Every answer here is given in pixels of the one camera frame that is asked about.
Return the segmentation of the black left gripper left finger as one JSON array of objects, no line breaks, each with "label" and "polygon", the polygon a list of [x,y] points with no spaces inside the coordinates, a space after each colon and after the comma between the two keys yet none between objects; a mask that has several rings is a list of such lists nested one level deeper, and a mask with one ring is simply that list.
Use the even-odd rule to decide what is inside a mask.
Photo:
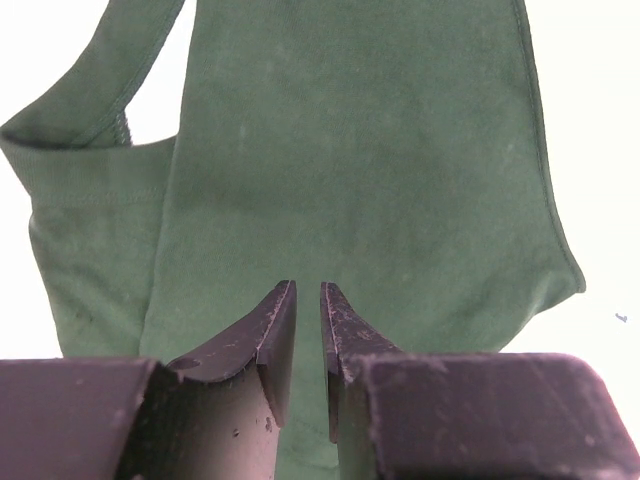
[{"label": "black left gripper left finger", "polygon": [[246,316],[166,365],[139,406],[119,479],[271,479],[287,420],[296,285],[279,282]]}]

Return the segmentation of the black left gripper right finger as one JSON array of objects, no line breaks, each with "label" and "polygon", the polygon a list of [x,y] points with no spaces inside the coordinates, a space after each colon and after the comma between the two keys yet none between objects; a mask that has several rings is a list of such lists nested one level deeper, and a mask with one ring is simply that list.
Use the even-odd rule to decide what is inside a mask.
[{"label": "black left gripper right finger", "polygon": [[335,283],[321,284],[320,312],[329,419],[341,479],[379,479],[372,415],[361,365],[401,349],[362,319]]}]

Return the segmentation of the white and green t-shirt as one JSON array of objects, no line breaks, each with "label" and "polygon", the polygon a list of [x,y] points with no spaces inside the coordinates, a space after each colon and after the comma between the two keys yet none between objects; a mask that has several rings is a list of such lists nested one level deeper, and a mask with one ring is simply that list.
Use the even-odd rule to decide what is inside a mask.
[{"label": "white and green t-shirt", "polygon": [[125,110],[178,1],[112,1],[1,129],[67,356],[170,360],[298,289],[279,479],[335,479],[319,288],[418,352],[497,351],[585,288],[521,1],[201,1],[178,133]]}]

